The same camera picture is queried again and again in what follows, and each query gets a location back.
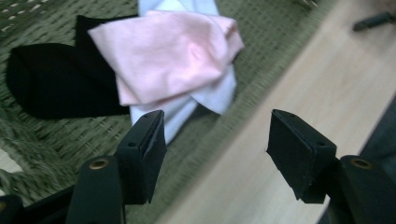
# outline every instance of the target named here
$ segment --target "white cloth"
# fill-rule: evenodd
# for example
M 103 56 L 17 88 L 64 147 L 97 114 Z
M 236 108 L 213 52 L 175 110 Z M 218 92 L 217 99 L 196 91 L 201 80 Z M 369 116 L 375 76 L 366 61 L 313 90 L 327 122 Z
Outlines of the white cloth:
M 138 4 L 139 16 L 145 16 L 152 9 L 219 15 L 214 0 L 139 0 Z M 235 88 L 234 70 L 233 66 L 230 65 L 227 73 L 211 85 L 166 101 L 130 106 L 132 123 L 137 122 L 141 116 L 150 111 L 163 110 L 165 114 L 165 140 L 166 143 L 169 143 L 198 104 L 218 114 L 225 113 L 233 101 Z

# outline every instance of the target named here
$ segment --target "white fabric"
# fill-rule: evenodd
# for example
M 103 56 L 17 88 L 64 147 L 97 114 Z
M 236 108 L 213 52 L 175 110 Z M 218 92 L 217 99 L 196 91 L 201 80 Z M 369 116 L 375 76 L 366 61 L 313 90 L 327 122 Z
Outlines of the white fabric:
M 204 14 L 219 15 L 214 0 L 139 0 L 139 16 L 145 16 L 150 10 L 192 11 Z M 167 101 L 149 105 L 134 105 L 130 107 L 132 123 L 144 114 L 161 109 L 165 118 L 165 140 L 172 141 L 183 123 L 192 114 L 196 106 L 201 104 L 206 108 L 223 114 L 233 101 L 236 88 L 233 66 L 218 81 L 201 89 L 181 95 Z
M 195 12 L 150 11 L 89 34 L 116 73 L 121 105 L 148 105 L 211 85 L 244 47 L 235 20 Z

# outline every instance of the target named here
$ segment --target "black object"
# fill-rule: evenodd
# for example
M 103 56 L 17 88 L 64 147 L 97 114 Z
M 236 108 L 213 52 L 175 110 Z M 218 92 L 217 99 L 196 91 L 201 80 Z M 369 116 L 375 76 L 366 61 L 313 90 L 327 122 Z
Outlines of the black object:
M 88 30 L 112 19 L 77 17 L 76 46 L 47 43 L 11 51 L 6 82 L 18 104 L 40 119 L 69 119 L 129 114 L 121 106 L 113 69 Z
M 148 113 L 114 156 L 86 161 L 75 186 L 27 207 L 0 197 L 0 223 L 125 223 L 125 204 L 151 202 L 165 153 L 163 111 Z
M 331 223 L 396 223 L 396 185 L 373 161 L 335 158 L 335 144 L 299 117 L 273 110 L 268 154 L 305 203 L 331 200 Z
M 372 18 L 365 19 L 363 21 L 359 21 L 355 23 L 353 26 L 353 31 L 362 31 L 365 29 L 371 29 L 376 26 L 380 26 L 387 23 L 394 23 L 396 21 L 395 15 L 392 15 L 388 12 L 383 12 L 379 15 L 376 15 Z

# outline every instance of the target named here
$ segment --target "folded fabric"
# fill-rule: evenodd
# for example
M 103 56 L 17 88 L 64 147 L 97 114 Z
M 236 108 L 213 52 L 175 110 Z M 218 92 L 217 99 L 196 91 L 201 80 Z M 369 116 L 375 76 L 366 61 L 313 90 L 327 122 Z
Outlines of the folded fabric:
M 128 114 L 129 108 L 119 104 L 114 71 L 87 33 L 120 19 L 125 18 L 78 16 L 76 48 L 51 43 L 13 49 L 6 82 L 21 107 L 40 119 Z
M 214 0 L 139 0 L 139 15 L 146 16 L 152 9 L 170 11 L 191 11 L 211 15 L 219 15 Z M 199 105 L 218 114 L 226 112 L 233 101 L 236 88 L 236 79 L 232 65 L 219 80 L 203 86 L 202 88 L 174 97 L 166 101 L 155 102 L 148 105 L 131 105 L 133 123 L 144 114 L 162 109 L 165 112 L 165 139 L 170 143 L 178 130 L 188 120 Z
M 243 47 L 234 20 L 189 12 L 113 21 L 89 34 L 117 74 L 121 105 L 153 103 L 219 80 Z

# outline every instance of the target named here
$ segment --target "black sock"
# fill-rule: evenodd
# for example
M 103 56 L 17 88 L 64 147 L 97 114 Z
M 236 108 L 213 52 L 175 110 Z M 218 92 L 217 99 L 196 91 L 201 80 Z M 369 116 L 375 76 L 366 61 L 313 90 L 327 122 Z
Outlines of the black sock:
M 114 71 L 87 31 L 114 19 L 78 17 L 76 48 L 38 44 L 15 48 L 7 67 L 7 85 L 17 102 L 41 119 L 128 114 L 120 106 Z

